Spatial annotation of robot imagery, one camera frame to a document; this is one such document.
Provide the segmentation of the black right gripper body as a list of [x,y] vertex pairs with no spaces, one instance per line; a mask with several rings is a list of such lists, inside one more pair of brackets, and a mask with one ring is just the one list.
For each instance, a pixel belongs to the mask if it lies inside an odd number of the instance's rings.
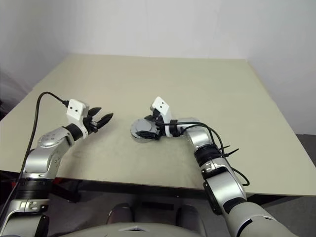
[[171,112],[166,113],[159,112],[158,110],[153,110],[153,122],[157,127],[157,132],[155,133],[153,139],[159,140],[162,136],[171,137],[169,131],[170,127],[167,123],[171,121]]

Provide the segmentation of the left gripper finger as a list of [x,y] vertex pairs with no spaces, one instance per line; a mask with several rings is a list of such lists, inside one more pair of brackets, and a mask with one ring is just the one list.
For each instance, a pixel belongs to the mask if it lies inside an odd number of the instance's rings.
[[98,114],[98,112],[99,112],[101,109],[102,109],[101,107],[94,107],[94,108],[89,109],[89,111],[88,111],[88,117],[89,117],[89,118],[94,117],[96,114]]
[[105,126],[113,117],[113,113],[104,115],[99,121],[98,121],[98,127]]

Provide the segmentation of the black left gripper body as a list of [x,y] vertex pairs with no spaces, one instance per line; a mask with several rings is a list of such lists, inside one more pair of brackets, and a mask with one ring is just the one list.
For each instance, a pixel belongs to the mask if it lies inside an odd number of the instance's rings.
[[96,133],[99,129],[100,122],[101,122],[101,119],[98,121],[95,121],[93,116],[87,116],[83,119],[83,125],[86,128],[88,134]]

